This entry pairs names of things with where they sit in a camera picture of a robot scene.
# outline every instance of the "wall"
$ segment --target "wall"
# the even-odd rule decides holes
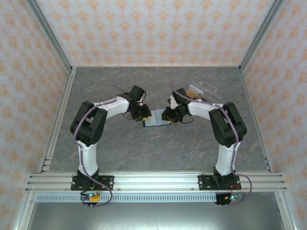
[[[0,34],[0,229],[10,230],[67,73],[25,0],[1,0]]]
[[[273,0],[38,0],[72,65],[235,65]]]
[[[244,73],[267,150],[307,226],[307,4],[286,0]]]

